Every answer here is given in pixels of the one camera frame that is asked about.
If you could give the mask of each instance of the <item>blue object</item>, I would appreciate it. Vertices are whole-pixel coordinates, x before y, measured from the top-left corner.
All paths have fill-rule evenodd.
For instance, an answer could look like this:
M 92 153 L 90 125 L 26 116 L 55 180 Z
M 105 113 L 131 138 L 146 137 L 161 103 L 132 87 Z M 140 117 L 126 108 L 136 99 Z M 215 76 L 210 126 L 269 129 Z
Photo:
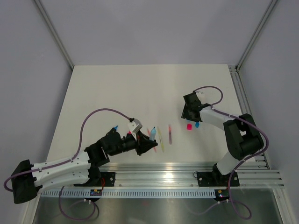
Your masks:
M 155 136 L 156 136 L 156 128 L 154 127 L 151 131 L 150 131 L 150 135 L 149 135 L 149 140 L 153 141 L 155 140 Z

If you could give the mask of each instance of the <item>yellow marker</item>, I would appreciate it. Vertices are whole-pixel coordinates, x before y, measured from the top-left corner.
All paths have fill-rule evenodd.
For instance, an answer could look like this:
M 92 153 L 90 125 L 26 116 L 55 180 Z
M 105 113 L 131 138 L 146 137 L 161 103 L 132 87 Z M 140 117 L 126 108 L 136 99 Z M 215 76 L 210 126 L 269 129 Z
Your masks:
M 160 140 L 162 152 L 164 152 L 164 144 L 163 144 L 163 140 L 162 140 L 162 135 L 161 135 L 161 132 L 160 132 L 160 128 L 157 127 L 157 130 L 158 130 L 158 135 L 159 135 L 159 140 Z

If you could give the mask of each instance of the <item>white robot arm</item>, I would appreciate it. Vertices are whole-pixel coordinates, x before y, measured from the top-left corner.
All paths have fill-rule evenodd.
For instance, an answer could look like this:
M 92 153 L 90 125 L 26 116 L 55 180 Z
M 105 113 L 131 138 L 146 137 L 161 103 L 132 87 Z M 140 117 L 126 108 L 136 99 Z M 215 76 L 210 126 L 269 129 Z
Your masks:
M 184 96 L 185 106 L 182 118 L 195 122 L 212 124 L 224 131 L 228 152 L 213 166 L 211 172 L 214 182 L 226 186 L 229 174 L 246 156 L 263 148 L 260 133 L 240 120 L 223 115 L 212 109 L 210 104 L 202 104 L 196 92 Z M 239 118 L 255 125 L 251 115 L 243 114 Z
M 11 176 L 14 203 L 30 201 L 37 193 L 66 185 L 96 186 L 101 178 L 99 167 L 110 162 L 109 155 L 133 149 L 142 155 L 158 145 L 140 131 L 142 124 L 139 120 L 130 119 L 128 126 L 130 133 L 126 137 L 121 138 L 112 128 L 75 158 L 34 164 L 30 164 L 29 160 L 20 162 Z

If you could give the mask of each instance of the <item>white tabletop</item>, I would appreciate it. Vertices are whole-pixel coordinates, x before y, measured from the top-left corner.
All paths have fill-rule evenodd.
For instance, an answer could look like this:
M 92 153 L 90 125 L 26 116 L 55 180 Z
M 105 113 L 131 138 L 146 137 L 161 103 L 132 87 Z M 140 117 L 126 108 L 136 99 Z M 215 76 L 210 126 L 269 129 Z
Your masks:
M 112 108 L 139 119 L 147 128 L 159 127 L 165 151 L 159 143 L 157 153 L 150 150 L 138 156 L 134 150 L 110 157 L 111 162 L 202 162 L 219 161 L 227 152 L 222 130 L 201 123 L 192 130 L 181 119 L 183 96 L 194 89 L 214 85 L 222 89 L 223 101 L 218 109 L 241 114 L 237 96 L 226 64 L 193 65 L 111 65 L 75 66 L 64 99 L 48 161 L 72 156 L 79 142 L 79 131 L 85 117 L 99 108 Z M 207 103 L 217 101 L 220 94 L 204 89 Z M 82 150 L 102 138 L 112 127 L 125 136 L 128 120 L 113 112 L 98 112 L 90 117 L 83 131 Z M 168 125 L 172 127 L 169 144 Z

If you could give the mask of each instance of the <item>gray wall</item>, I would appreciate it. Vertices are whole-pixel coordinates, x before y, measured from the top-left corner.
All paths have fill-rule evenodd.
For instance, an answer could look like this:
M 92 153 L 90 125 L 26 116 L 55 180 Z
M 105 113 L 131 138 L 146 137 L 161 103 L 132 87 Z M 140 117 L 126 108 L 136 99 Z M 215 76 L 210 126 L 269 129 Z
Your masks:
M 0 2 L 0 32 L 3 182 L 20 161 L 46 159 L 71 71 L 30 0 Z M 18 223 L 23 205 L 3 187 L 0 198 L 0 222 Z
M 270 138 L 271 165 L 280 169 L 299 221 L 299 1 L 280 1 L 241 75 L 257 124 Z
M 42 0 L 75 65 L 236 64 L 270 0 Z

